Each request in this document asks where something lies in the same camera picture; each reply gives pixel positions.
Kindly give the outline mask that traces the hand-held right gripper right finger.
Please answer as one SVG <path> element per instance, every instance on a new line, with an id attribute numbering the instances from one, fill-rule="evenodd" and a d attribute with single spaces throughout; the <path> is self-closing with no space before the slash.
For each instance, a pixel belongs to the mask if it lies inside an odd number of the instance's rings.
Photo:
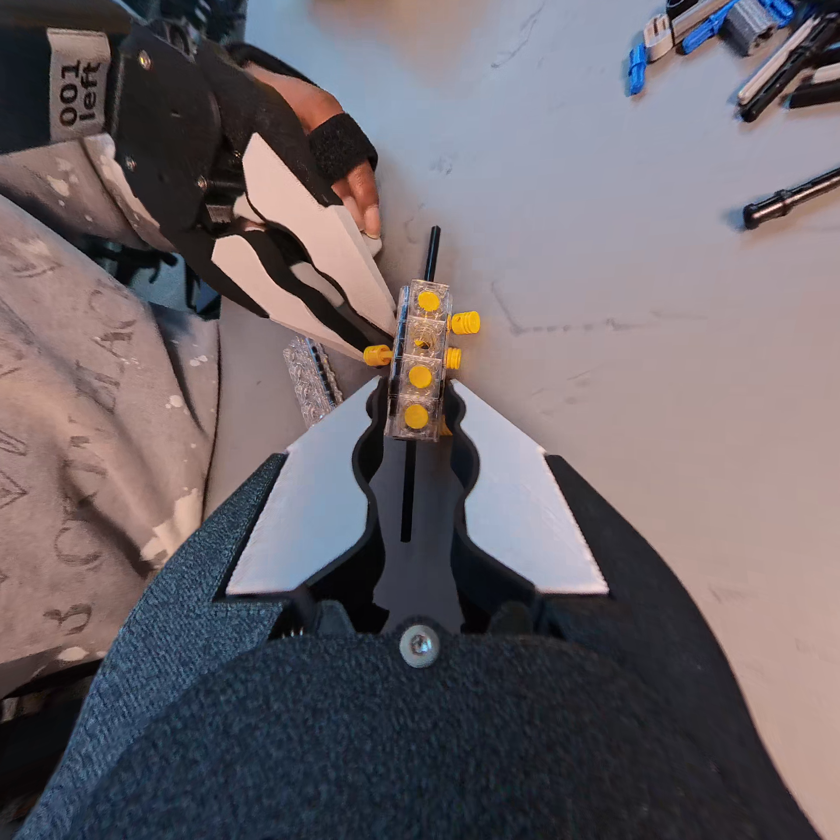
<path id="1" fill-rule="evenodd" d="M 535 627 L 552 599 L 609 596 L 544 448 L 462 382 L 451 387 L 451 573 L 463 632 L 483 634 L 508 604 Z"/>

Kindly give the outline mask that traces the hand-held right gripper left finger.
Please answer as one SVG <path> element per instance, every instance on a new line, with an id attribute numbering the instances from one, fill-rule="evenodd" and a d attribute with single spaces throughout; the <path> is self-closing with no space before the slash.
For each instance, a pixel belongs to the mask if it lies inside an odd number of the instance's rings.
<path id="1" fill-rule="evenodd" d="M 352 625 L 385 625 L 374 601 L 385 544 L 371 481 L 382 466 L 387 382 L 378 376 L 281 454 L 214 597 L 282 602 L 314 625 L 322 602 Z"/>

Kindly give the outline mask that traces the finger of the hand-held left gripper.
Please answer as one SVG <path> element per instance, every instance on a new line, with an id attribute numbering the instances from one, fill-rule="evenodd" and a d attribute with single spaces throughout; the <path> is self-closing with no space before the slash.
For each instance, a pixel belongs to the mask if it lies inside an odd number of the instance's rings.
<path id="1" fill-rule="evenodd" d="M 314 268 L 339 283 L 351 307 L 393 336 L 396 303 L 347 207 L 321 205 L 258 133 L 246 146 L 243 166 L 255 214 L 295 235 Z"/>
<path id="2" fill-rule="evenodd" d="M 277 236 L 246 230 L 216 240 L 213 264 L 273 322 L 361 360 L 375 328 L 306 260 L 290 266 Z"/>

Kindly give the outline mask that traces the clear toy cylinder block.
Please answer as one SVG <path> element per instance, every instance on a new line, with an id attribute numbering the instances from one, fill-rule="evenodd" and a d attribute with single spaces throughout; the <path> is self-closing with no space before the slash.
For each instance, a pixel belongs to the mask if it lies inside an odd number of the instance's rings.
<path id="1" fill-rule="evenodd" d="M 336 374 L 322 344 L 296 335 L 283 351 L 291 383 L 307 428 L 343 402 Z"/>
<path id="2" fill-rule="evenodd" d="M 385 433 L 436 443 L 444 425 L 452 297 L 447 285 L 413 280 L 398 303 Z"/>

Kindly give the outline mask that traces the yellow piston crankshaft assembly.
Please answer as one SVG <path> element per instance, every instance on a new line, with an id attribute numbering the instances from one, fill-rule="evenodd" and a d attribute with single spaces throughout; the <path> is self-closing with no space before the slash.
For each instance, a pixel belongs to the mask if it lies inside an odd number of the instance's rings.
<path id="1" fill-rule="evenodd" d="M 440 249 L 440 239 L 442 235 L 442 230 L 440 226 L 433 226 L 430 230 L 429 235 L 429 242 L 427 247 L 427 257 L 426 257 L 426 265 L 425 270 L 421 278 L 415 280 L 429 280 L 435 282 L 437 284 L 445 283 L 438 283 L 435 280 L 436 269 L 437 269 L 437 262 L 438 262 L 438 254 Z M 453 305 L 453 298 L 452 293 L 451 300 L 453 306 L 453 314 L 450 320 L 450 333 L 449 333 L 449 351 L 448 351 L 448 376 L 456 371 L 459 370 L 462 361 L 462 351 L 459 347 L 453 345 L 451 340 L 453 338 L 460 338 L 464 336 L 476 335 L 480 331 L 480 315 L 477 311 L 456 311 Z M 398 319 L 398 303 L 399 303 L 400 295 L 397 302 L 396 308 L 396 324 Z M 394 345 L 395 337 L 393 339 L 392 345 L 387 346 L 385 344 L 378 344 L 367 348 L 364 351 L 364 362 L 376 369 L 381 369 L 387 372 L 387 402 L 388 402 L 388 387 L 389 387 L 389 374 L 391 369 L 391 362 L 393 358 L 393 345 Z M 445 410 L 444 410 L 444 425 L 442 428 L 442 433 L 440 438 L 444 435 L 448 434 L 448 430 L 445 425 Z M 403 468 L 403 489 L 402 489 L 402 518 L 401 518 L 401 541 L 403 543 L 409 543 L 412 540 L 413 536 L 413 514 L 414 514 L 414 497 L 415 497 L 415 480 L 416 480 L 416 467 L 417 467 L 417 448 L 420 444 L 436 444 L 436 443 L 427 443 L 427 442 L 405 442 L 402 441 L 405 445 L 405 456 L 404 456 L 404 468 Z"/>

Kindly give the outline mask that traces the person's left forearm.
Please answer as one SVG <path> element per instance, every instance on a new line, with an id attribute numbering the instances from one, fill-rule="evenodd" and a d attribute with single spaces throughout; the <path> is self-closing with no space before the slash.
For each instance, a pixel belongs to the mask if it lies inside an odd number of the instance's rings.
<path id="1" fill-rule="evenodd" d="M 106 133 L 1 157 L 1 192 L 71 241 L 177 253 L 131 192 Z"/>

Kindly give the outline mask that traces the person's left hand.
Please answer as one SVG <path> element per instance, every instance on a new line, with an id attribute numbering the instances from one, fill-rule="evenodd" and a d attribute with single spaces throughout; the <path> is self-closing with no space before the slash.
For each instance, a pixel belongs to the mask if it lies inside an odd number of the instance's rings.
<path id="1" fill-rule="evenodd" d="M 305 79 L 283 75 L 254 62 L 245 70 L 279 92 L 308 136 L 320 173 L 367 237 L 382 234 L 380 197 L 375 181 L 375 148 L 338 100 Z"/>

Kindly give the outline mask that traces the person's grey hoodie torso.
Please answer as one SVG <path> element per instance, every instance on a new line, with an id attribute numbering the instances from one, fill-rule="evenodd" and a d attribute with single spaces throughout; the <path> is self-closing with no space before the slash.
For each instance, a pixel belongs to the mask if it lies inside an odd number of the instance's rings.
<path id="1" fill-rule="evenodd" d="M 202 523 L 219 334 L 4 197 L 1 221 L 5 697 L 103 656 Z"/>

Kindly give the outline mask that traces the single black toy pin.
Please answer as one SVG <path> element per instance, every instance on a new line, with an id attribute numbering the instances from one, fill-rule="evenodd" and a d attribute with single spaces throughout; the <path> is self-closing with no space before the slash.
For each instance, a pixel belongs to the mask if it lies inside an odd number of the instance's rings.
<path id="1" fill-rule="evenodd" d="M 745 205 L 742 209 L 742 224 L 747 230 L 754 230 L 770 221 L 786 217 L 802 204 L 831 193 L 839 188 L 839 168 L 822 173 L 799 185 L 785 188 L 770 196 Z"/>

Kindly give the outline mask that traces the pile of small toy parts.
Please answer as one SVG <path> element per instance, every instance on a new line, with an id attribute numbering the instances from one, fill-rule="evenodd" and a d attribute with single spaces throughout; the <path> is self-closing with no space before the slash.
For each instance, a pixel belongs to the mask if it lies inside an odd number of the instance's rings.
<path id="1" fill-rule="evenodd" d="M 838 104 L 838 2 L 667 1 L 629 52 L 626 94 L 640 96 L 648 68 L 671 54 L 689 56 L 722 39 L 747 58 L 777 37 L 735 95 L 738 119 L 753 123 L 777 101 L 788 109 Z"/>

